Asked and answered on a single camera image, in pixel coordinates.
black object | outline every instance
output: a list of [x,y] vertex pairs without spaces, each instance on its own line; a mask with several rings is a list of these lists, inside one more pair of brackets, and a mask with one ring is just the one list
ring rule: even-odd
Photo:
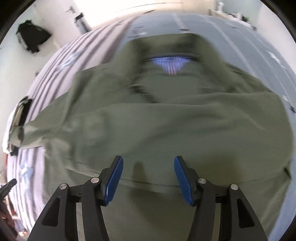
[[[16,185],[17,180],[14,178],[12,179],[10,182],[6,183],[4,186],[2,186],[0,188],[0,202],[3,202],[4,198],[9,194],[9,192],[11,191],[11,189]],[[6,234],[6,236],[11,236],[11,237],[16,237],[18,235],[17,231],[15,230],[15,228],[11,227],[10,225],[8,225],[6,219],[2,220],[2,218],[0,217],[0,238]]]
[[17,180],[14,178],[0,188],[0,202],[9,194],[10,190],[16,185]]
[[211,241],[216,203],[221,203],[219,241],[267,241],[259,219],[237,185],[221,187],[199,178],[181,156],[175,158],[174,168],[185,201],[196,206],[187,241]]
[[246,17],[244,15],[242,16],[242,21],[244,21],[246,23],[249,22],[249,19],[250,19],[249,17]]
[[290,105],[290,110],[291,110],[294,114],[296,114],[296,110],[295,110],[295,108],[294,108],[293,106],[291,106],[291,105]]
[[[261,0],[272,12],[274,12],[287,27],[288,31],[296,41],[296,1],[290,0]],[[35,0],[14,0],[0,1],[0,43],[3,41],[8,30],[16,19],[29,7]],[[10,234],[2,233],[2,220],[0,219],[0,240],[11,240]],[[281,241],[296,240],[296,217],[288,230],[283,235]]]
[[21,114],[21,117],[20,117],[20,122],[19,122],[19,125],[20,126],[23,126],[25,124],[25,121],[27,119],[27,115],[28,115],[28,112],[29,112],[29,109],[30,109],[30,106],[31,106],[32,101],[33,100],[32,99],[29,99],[28,96],[25,96],[19,102],[19,105],[21,104],[21,105],[24,106],[23,111],[22,111],[22,114]]
[[39,52],[38,45],[43,44],[51,36],[48,31],[34,25],[31,20],[26,20],[20,24],[16,34],[24,49],[32,53]]

hanging clothes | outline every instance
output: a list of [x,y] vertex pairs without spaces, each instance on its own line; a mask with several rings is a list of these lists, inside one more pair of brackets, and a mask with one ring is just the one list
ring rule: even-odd
[[24,23],[20,24],[16,35],[24,49],[32,53],[39,52],[38,45],[43,44],[51,36],[48,31],[34,25],[31,20],[26,20]]

gray bedsheet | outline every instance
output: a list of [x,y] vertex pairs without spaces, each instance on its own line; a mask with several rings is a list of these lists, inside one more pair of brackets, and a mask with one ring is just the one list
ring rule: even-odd
[[[272,91],[281,97],[285,96],[285,99],[295,106],[295,73],[275,48],[257,32],[237,22],[212,16],[154,12],[87,33],[59,50],[43,68],[29,91],[29,96],[34,97],[33,106],[36,107],[30,109],[30,118],[27,121],[35,118],[53,99],[68,90],[75,72],[109,62],[131,39],[183,32],[204,36],[212,42],[226,62],[259,78]],[[75,64],[66,67],[61,73],[55,73],[61,59],[65,61],[71,54],[79,51],[82,51],[82,54]],[[290,105],[284,100],[283,103],[291,126],[296,131],[296,120],[289,110]],[[293,181],[287,191],[277,223],[269,236],[270,241],[279,240],[296,213],[295,160],[296,156],[290,169]],[[20,165],[35,171],[30,177],[25,195],[22,196],[24,187],[18,184],[10,197],[25,226],[31,230],[43,207],[43,149],[22,150],[18,158],[9,157],[8,179],[17,178],[21,181],[23,176]]]

fabric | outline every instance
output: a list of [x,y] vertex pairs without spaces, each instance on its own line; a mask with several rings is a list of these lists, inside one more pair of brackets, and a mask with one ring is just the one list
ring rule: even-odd
[[43,44],[51,36],[48,31],[34,25],[31,20],[26,20],[24,23],[20,24],[16,35],[24,49],[32,53],[39,52],[38,45]]
[[[11,124],[10,130],[15,126],[23,126],[26,119],[28,112],[30,110],[32,100],[29,99],[27,96],[24,97],[18,104],[18,107],[15,111],[15,116],[13,119],[13,122]],[[11,156],[17,156],[18,155],[18,148],[9,144],[9,152]]]
[[[177,76],[164,75],[148,61],[180,53],[196,61],[185,64]],[[134,84],[159,104],[131,92]],[[292,132],[280,98],[256,78],[225,64],[194,34],[129,42],[112,63],[78,73],[69,92],[16,128],[10,141],[22,148],[44,145],[50,195],[58,183],[81,184],[98,174],[116,154],[125,159],[123,185],[174,193],[178,184],[172,161],[182,155],[213,183],[239,184],[266,232],[290,182],[285,168]],[[254,191],[255,185],[261,188]],[[175,232],[168,231],[175,240]],[[145,235],[148,240],[153,234]]]
[[163,68],[169,75],[177,75],[185,63],[190,62],[186,57],[162,57],[153,58],[151,61]]

green shirt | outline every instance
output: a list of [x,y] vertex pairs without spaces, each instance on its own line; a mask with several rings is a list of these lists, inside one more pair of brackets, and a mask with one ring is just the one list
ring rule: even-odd
[[[150,61],[172,55],[194,61],[176,76]],[[195,34],[128,42],[113,62],[77,73],[66,94],[10,135],[22,148],[45,147],[49,195],[61,183],[98,176],[115,155],[124,158],[114,201],[103,211],[112,240],[186,239],[194,210],[180,195],[177,155],[214,184],[238,184],[268,234],[290,183],[292,140],[279,96]]]

